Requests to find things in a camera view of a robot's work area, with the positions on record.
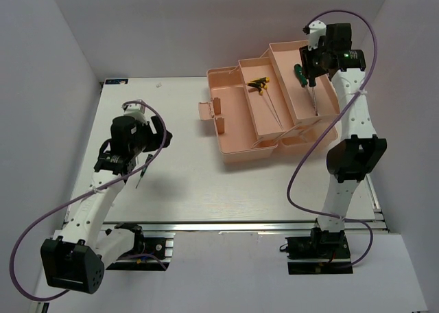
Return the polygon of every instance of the robotic arm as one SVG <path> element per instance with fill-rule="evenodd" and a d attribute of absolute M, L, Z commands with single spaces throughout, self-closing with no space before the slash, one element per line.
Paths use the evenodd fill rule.
<path fill-rule="evenodd" d="M 163 126 L 158 117 L 153 116 L 151 120 L 156 129 L 153 133 L 144 113 L 144 106 L 130 104 L 123 116 L 113 119 L 111 139 L 99 149 L 91 188 L 131 173 L 140 153 L 160 147 Z M 172 134 L 166 132 L 164 147 L 170 144 L 171 138 Z M 49 286 L 93 294 L 109 265 L 128 251 L 142 253 L 142 229 L 135 224 L 119 224 L 104 239 L 98 240 L 111 204 L 125 184 L 126 180 L 120 181 L 81 201 L 60 235 L 44 241 L 40 252 Z"/>
<path fill-rule="evenodd" d="M 363 51 L 351 49 L 351 24 L 314 21 L 304 32 L 309 44 L 300 48 L 302 74 L 310 86 L 316 85 L 317 77 L 328 74 L 342 110 L 360 90 L 366 69 Z M 386 148 L 386 140 L 378 138 L 370 121 L 362 93 L 342 117 L 341 142 L 327 154 L 331 180 L 323 212 L 346 217 L 359 182 L 373 170 Z M 331 257 L 342 246 L 347 248 L 344 221 L 319 216 L 317 227 L 311 230 L 311 240 L 292 240 L 288 247 L 293 259 L 315 259 Z"/>

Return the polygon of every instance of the open toolbox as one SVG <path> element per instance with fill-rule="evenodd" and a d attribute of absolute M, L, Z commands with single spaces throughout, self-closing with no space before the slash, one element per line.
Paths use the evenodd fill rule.
<path fill-rule="evenodd" d="M 219 150 L 225 163 L 305 153 L 340 112 L 329 79 L 318 78 L 316 95 L 319 114 L 300 86 L 294 65 L 298 49 L 307 41 L 272 43 L 260 58 L 239 60 L 238 66 L 207 72 L 211 100 L 199 103 L 200 119 L 215 124 Z M 269 77 L 267 89 L 246 85 Z M 319 144 L 323 149 L 337 139 L 332 129 Z"/>

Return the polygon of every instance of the cable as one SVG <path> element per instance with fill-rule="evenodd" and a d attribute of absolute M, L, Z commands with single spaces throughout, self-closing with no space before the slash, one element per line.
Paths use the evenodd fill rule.
<path fill-rule="evenodd" d="M 304 208 L 301 207 L 300 205 L 297 205 L 292 199 L 291 199 L 291 188 L 293 186 L 293 182 L 297 177 L 297 174 L 299 173 L 301 167 L 303 166 L 303 164 L 305 163 L 305 161 L 308 159 L 308 157 L 311 155 L 311 153 L 316 149 L 316 147 L 318 146 L 318 144 L 323 140 L 323 138 L 328 134 L 329 131 L 331 131 L 331 129 L 336 125 L 337 122 L 339 122 L 339 120 L 341 120 L 341 118 L 343 117 L 343 115 L 348 111 L 348 109 L 353 105 L 353 103 L 355 102 L 355 100 L 361 95 L 361 91 L 364 89 L 364 87 L 366 86 L 366 84 L 369 82 L 370 77 L 372 76 L 372 73 L 375 69 L 375 65 L 377 63 L 377 56 L 378 56 L 378 43 L 377 43 L 377 36 L 375 35 L 375 32 L 372 28 L 372 25 L 361 15 L 352 12 L 352 11 L 348 11 L 348 10 L 339 10 L 339 9 L 334 9 L 334 10 L 329 10 L 329 11 L 325 11 L 322 12 L 320 14 L 318 14 L 317 16 L 315 16 L 314 18 L 312 18 L 312 20 L 310 22 L 308 22 L 307 25 L 310 25 L 313 21 L 315 21 L 316 19 L 320 18 L 321 16 L 328 14 L 328 13 L 333 13 L 333 12 L 342 12 L 342 13 L 347 13 L 347 14 L 352 14 L 353 16 L 356 16 L 358 18 L 360 18 L 368 27 L 370 34 L 372 35 L 372 41 L 373 41 L 373 60 L 372 60 L 372 64 L 370 66 L 370 71 L 368 72 L 368 74 L 366 75 L 363 84 L 360 86 L 359 91 L 356 92 L 353 96 L 353 98 L 350 100 L 350 102 L 343 108 L 343 110 L 340 112 L 340 114 L 331 122 L 331 124 L 328 126 L 328 128 L 323 131 L 323 133 L 320 135 L 320 137 L 318 137 L 318 139 L 316 140 L 316 142 L 311 146 L 311 148 L 308 150 L 308 152 L 304 155 L 304 157 L 302 158 L 302 160 L 300 160 L 299 164 L 297 165 L 296 170 L 294 170 L 294 173 L 291 177 L 291 179 L 288 182 L 288 187 L 287 187 L 287 199 L 288 202 L 295 208 L 305 211 L 305 212 L 309 212 L 309 213 L 314 213 L 316 215 L 320 215 L 320 216 L 327 216 L 327 217 L 332 217 L 332 218 L 337 218 L 337 219 L 344 219 L 345 222 L 359 222 L 361 224 L 363 224 L 370 233 L 370 241 L 369 241 L 369 245 L 368 248 L 366 249 L 366 251 L 363 253 L 363 255 L 361 255 L 361 257 L 357 260 L 355 260 L 352 263 L 349 263 L 347 265 L 343 265 L 341 267 L 346 268 L 349 266 L 353 266 L 357 263 L 359 263 L 361 260 L 363 260 L 365 258 L 365 256 L 367 256 L 367 254 L 370 251 L 370 248 L 372 247 L 372 243 L 373 243 L 373 232 L 372 229 L 370 228 L 370 226 L 366 223 L 363 222 L 362 220 L 357 220 L 357 219 L 349 219 L 349 218 L 343 218 L 342 216 L 339 215 L 335 215 L 334 213 L 327 213 L 327 212 L 323 212 L 323 211 L 316 211 L 316 210 L 312 210 L 312 209 L 308 209 L 308 208 Z"/>
<path fill-rule="evenodd" d="M 129 174 L 126 174 L 125 176 L 122 176 L 118 179 L 115 179 L 113 181 L 109 181 L 99 187 L 97 187 L 95 190 L 100 191 L 105 189 L 106 187 L 110 187 L 111 185 L 114 185 L 115 183 L 118 183 L 119 181 L 124 181 L 128 178 L 130 178 L 133 174 L 136 174 L 137 172 L 140 172 L 143 168 L 147 167 L 156 157 L 157 155 L 161 152 L 161 150 L 163 149 L 163 147 L 165 147 L 165 143 L 166 143 L 166 125 L 165 122 L 163 121 L 162 117 L 157 113 L 157 111 L 155 109 L 153 109 L 150 105 L 146 104 L 145 102 L 141 102 L 138 100 L 132 100 L 129 102 L 125 102 L 123 103 L 122 106 L 126 106 L 128 104 L 140 104 L 144 107 L 146 107 L 147 109 L 149 109 L 150 111 L 152 111 L 158 118 L 158 120 L 160 121 L 160 123 L 162 123 L 163 126 L 163 140 L 160 144 L 160 147 L 158 148 L 158 150 L 156 151 L 156 154 L 154 154 L 152 156 L 152 158 L 147 161 L 144 165 L 142 165 L 141 167 L 138 167 L 137 169 L 133 170 L 132 172 L 130 172 Z M 52 209 L 51 211 L 45 213 L 44 215 L 42 215 L 41 217 L 39 217 L 38 219 L 36 219 L 33 223 L 31 223 L 25 230 L 24 232 L 22 232 L 22 234 L 19 236 L 18 240 L 15 242 L 14 248 L 12 249 L 11 252 L 11 256 L 9 259 L 9 275 L 10 278 L 12 280 L 12 283 L 14 284 L 14 287 L 26 298 L 30 299 L 31 301 L 53 301 L 54 299 L 57 299 L 59 297 L 61 297 L 62 295 L 68 293 L 68 290 L 64 290 L 58 294 L 55 294 L 53 296 L 50 297 L 36 297 L 30 293 L 28 293 L 26 290 L 23 289 L 23 287 L 21 287 L 19 281 L 16 278 L 15 275 L 15 257 L 16 257 L 16 253 L 19 249 L 19 246 L 21 244 L 21 242 L 23 241 L 24 237 L 30 232 L 31 229 L 33 229 L 37 224 L 39 224 L 40 222 L 42 222 L 44 219 L 46 219 L 47 217 L 53 215 L 54 213 L 64 209 L 65 207 L 68 207 L 69 205 L 72 205 L 73 203 L 76 203 L 79 200 L 84 200 L 85 198 L 88 198 L 89 196 L 92 196 L 95 193 L 95 191 L 91 190 L 88 191 L 82 195 L 79 195 L 78 197 L 70 200 L 69 202 L 64 203 L 63 205 L 60 205 L 54 209 Z"/>
<path fill-rule="evenodd" d="M 137 255 L 121 256 L 121 257 L 119 257 L 118 260 L 136 259 L 136 258 L 143 258 L 143 257 L 147 257 L 147 258 L 151 258 L 151 259 L 155 260 L 156 262 L 158 262 L 160 264 L 160 266 L 163 267 L 163 270 L 167 270 L 166 266 L 164 265 L 164 263 L 162 263 L 162 261 L 159 258 L 157 258 L 154 255 L 150 255 L 149 253 L 139 253 Z"/>

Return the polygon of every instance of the green screwdriver handle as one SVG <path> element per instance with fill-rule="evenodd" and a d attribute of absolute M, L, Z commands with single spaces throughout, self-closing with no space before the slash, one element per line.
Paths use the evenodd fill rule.
<path fill-rule="evenodd" d="M 302 66 L 300 66 L 300 64 L 294 65 L 294 73 L 296 74 L 296 77 L 299 80 L 302 88 L 305 88 L 308 85 L 308 81 L 305 78 L 305 76 L 302 74 Z"/>

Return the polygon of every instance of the wall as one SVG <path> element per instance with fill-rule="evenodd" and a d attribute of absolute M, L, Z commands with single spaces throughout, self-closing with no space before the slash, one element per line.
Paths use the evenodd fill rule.
<path fill-rule="evenodd" d="M 321 11 L 375 19 L 384 0 L 56 0 L 93 71 L 105 77 L 204 76 L 257 58 L 270 42 L 304 39 Z M 366 32 L 350 16 L 358 48 Z"/>
<path fill-rule="evenodd" d="M 0 310 L 27 312 L 9 278 L 9 254 L 28 224 L 69 197 L 99 84 L 54 0 L 0 0 L 0 28 Z M 56 217 L 19 251 L 17 274 L 29 292 Z"/>
<path fill-rule="evenodd" d="M 438 13 L 438 0 L 386 1 L 374 24 L 379 59 L 367 86 L 375 128 L 388 140 L 373 181 L 432 312 L 439 312 Z M 370 40 L 365 50 L 371 54 Z"/>

